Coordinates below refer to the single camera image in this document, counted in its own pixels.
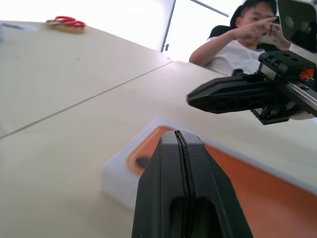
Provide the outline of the black chair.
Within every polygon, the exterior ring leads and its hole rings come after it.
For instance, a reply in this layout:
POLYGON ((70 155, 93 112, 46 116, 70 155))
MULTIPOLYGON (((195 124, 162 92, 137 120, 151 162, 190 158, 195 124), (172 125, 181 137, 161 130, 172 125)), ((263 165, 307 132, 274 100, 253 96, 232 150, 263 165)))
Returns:
POLYGON ((224 26, 224 25, 218 25, 216 27, 214 27, 212 30, 211 30, 211 33, 208 37, 208 39, 212 38, 212 37, 218 37, 230 30, 234 29, 234 27, 231 27, 231 26, 224 26))

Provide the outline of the person's right hand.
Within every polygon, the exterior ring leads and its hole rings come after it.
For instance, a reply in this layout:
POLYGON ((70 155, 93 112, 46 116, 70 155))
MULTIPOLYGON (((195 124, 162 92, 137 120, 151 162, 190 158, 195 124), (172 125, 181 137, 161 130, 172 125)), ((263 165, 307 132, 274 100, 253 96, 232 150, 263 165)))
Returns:
POLYGON ((275 19, 276 17, 270 17, 239 26, 235 30, 234 38, 259 40, 263 35, 269 32, 270 25, 275 19))

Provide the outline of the red handled scissors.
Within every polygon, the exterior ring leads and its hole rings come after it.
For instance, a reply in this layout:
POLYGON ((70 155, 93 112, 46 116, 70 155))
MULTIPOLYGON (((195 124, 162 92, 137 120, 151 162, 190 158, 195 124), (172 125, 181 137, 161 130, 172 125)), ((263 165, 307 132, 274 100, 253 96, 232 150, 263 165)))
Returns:
POLYGON ((47 20, 47 25, 60 25, 73 28, 85 28, 86 23, 69 16, 57 16, 54 19, 47 20))

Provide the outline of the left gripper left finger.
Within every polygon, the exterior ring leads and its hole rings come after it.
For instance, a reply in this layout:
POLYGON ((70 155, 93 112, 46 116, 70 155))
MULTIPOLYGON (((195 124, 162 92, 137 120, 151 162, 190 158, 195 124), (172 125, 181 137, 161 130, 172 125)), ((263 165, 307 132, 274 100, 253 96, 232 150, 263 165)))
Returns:
POLYGON ((183 130, 160 138, 138 182, 131 238, 189 238, 189 149, 195 142, 183 130))

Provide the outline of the white box lid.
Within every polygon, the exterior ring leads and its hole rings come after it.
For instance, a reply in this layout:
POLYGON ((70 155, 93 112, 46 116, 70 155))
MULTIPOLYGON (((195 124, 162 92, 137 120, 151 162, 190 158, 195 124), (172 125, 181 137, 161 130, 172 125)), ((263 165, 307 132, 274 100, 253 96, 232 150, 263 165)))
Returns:
MULTIPOLYGON (((159 139, 182 126, 156 118, 106 162, 102 190, 133 209, 138 180, 159 139)), ((317 238, 317 193, 209 139, 204 146, 231 179, 255 238, 317 238)))

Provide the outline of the person's left hand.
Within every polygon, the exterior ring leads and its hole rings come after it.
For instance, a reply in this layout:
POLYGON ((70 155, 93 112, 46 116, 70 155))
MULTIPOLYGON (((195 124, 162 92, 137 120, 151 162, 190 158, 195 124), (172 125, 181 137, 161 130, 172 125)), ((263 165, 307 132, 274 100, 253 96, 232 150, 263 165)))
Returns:
POLYGON ((280 25, 272 25, 271 35, 275 38, 274 45, 276 48, 282 51, 290 49, 291 43, 284 38, 280 25))

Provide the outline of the dark window frame post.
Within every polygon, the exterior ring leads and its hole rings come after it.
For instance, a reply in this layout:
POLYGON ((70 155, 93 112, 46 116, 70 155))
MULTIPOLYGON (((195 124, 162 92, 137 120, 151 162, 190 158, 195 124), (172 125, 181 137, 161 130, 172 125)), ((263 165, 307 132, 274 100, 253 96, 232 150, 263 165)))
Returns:
POLYGON ((163 35, 160 51, 164 52, 169 29, 170 29, 170 25, 171 25, 171 21, 172 21, 172 17, 173 17, 173 13, 174 13, 176 0, 162 0, 162 1, 164 1, 163 8, 164 8, 165 23, 164 23, 164 35, 163 35))

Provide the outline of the person in white T-shirt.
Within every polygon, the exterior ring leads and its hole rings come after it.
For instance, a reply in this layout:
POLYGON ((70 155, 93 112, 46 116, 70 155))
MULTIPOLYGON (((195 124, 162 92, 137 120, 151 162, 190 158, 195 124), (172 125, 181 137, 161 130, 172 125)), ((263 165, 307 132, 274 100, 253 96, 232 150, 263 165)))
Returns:
MULTIPOLYGON (((276 16, 276 0, 245 0, 233 13, 230 26, 234 29, 265 18, 276 16)), ((265 51, 277 48, 273 45, 258 43, 252 47, 251 42, 233 40, 224 47, 209 63, 204 67, 230 76, 235 69, 242 69, 246 74, 257 71, 260 62, 258 58, 265 51)))

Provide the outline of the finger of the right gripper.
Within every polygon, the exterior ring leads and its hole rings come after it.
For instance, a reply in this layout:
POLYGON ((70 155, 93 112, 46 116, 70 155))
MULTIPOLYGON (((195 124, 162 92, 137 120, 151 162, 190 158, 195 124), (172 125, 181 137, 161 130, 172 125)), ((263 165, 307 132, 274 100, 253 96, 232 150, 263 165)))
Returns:
POLYGON ((263 73, 216 78, 190 92, 187 103, 213 114, 256 110, 260 115, 294 115, 295 103, 279 88, 284 82, 281 74, 274 79, 263 73))

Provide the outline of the white patterned handheld device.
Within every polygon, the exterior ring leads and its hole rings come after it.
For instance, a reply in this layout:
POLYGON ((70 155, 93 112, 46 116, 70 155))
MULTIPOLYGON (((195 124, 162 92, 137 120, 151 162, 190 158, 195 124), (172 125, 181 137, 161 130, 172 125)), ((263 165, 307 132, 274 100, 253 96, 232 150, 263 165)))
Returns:
POLYGON ((261 43, 274 45, 275 38, 271 35, 273 24, 274 23, 271 23, 268 30, 266 31, 266 33, 262 35, 261 40, 260 40, 261 43))

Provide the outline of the white card with black mark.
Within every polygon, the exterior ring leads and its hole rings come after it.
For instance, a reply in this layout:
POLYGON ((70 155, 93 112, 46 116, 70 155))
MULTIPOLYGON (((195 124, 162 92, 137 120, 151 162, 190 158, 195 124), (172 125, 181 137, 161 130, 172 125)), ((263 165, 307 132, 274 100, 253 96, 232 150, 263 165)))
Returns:
POLYGON ((38 28, 33 25, 28 25, 24 23, 14 23, 9 21, 0 21, 0 26, 8 28, 8 29, 30 31, 30 32, 35 32, 38 30, 38 28))

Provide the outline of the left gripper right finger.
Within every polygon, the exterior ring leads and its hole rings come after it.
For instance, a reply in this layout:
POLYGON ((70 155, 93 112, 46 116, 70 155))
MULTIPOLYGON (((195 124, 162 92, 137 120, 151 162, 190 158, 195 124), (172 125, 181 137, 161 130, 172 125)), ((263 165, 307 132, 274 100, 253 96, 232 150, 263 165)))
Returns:
POLYGON ((230 178, 196 135, 178 131, 188 189, 185 238, 253 238, 230 178))

